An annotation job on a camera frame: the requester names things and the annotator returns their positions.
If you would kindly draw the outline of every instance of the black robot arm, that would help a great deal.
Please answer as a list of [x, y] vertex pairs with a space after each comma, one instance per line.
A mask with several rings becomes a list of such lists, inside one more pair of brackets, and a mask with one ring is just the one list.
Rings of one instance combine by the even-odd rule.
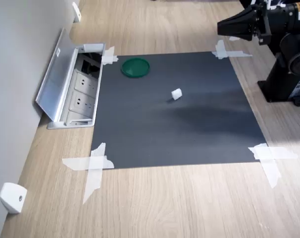
[[219, 35], [251, 41], [259, 38], [267, 45], [273, 35], [284, 35], [281, 52], [265, 81], [259, 81], [268, 102], [293, 101], [300, 106], [300, 2], [268, 7], [260, 0], [242, 12], [217, 23]]
[[272, 35], [300, 32], [300, 2], [282, 4], [267, 9], [267, 3], [249, 5], [235, 16], [217, 23], [222, 36], [236, 36], [251, 41], [259, 38], [260, 45], [267, 45]]

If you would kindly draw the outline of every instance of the gray wall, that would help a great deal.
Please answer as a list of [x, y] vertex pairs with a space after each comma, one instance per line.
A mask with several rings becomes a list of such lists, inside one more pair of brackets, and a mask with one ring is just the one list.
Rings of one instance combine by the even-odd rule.
[[[35, 95], [62, 27], [71, 29], [72, 2], [0, 0], [0, 190], [18, 183], [41, 117]], [[0, 233], [6, 215], [0, 202]]]

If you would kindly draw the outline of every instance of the electrical socket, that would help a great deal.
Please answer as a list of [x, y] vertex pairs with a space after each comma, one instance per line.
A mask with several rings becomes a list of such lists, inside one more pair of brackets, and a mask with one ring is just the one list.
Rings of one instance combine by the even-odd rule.
[[97, 81], [78, 72], [74, 89], [95, 98], [97, 92]]
[[70, 103], [70, 111], [93, 118], [95, 99], [84, 93], [74, 91]]

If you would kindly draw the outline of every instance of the wooden table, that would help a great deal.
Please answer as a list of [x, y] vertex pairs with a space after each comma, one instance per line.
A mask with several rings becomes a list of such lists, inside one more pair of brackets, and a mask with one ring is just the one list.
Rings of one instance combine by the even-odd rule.
[[[300, 108], [268, 104], [256, 82], [274, 63], [256, 40], [230, 42], [216, 22], [240, 12], [236, 0], [86, 0], [76, 43], [106, 42], [117, 55], [227, 50], [270, 146], [300, 157]], [[300, 158], [277, 161], [282, 178], [272, 189], [260, 163], [104, 171], [101, 188], [82, 205], [87, 171], [62, 158], [89, 156], [93, 128], [47, 130], [42, 118], [19, 184], [28, 189], [21, 214], [8, 216], [1, 237], [300, 237]]]

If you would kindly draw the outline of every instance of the masking tape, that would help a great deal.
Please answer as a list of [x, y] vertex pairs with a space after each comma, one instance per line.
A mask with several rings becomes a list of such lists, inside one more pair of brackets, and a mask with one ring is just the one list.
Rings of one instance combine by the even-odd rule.
[[103, 65], [112, 64], [113, 62], [118, 61], [118, 57], [114, 56], [115, 46], [110, 47], [108, 50], [105, 50], [104, 55], [101, 57], [101, 63]]
[[74, 171], [88, 170], [83, 204], [96, 189], [100, 188], [102, 170], [114, 168], [112, 161], [105, 156], [105, 149], [106, 144], [102, 143], [97, 149], [91, 151], [90, 157], [62, 159], [62, 162]]
[[239, 40], [240, 38], [239, 37], [236, 37], [236, 36], [231, 36], [231, 37], [229, 37], [229, 40], [230, 41], [237, 41], [237, 40]]
[[271, 188], [274, 188], [277, 185], [278, 179], [281, 178], [281, 173], [275, 160], [298, 158], [297, 154], [285, 147], [268, 147], [266, 143], [249, 147], [248, 149], [253, 152], [256, 160], [260, 160]]
[[227, 57], [251, 57], [252, 55], [245, 54], [243, 51], [226, 51], [223, 40], [219, 40], [216, 45], [216, 51], [212, 52], [220, 60]]

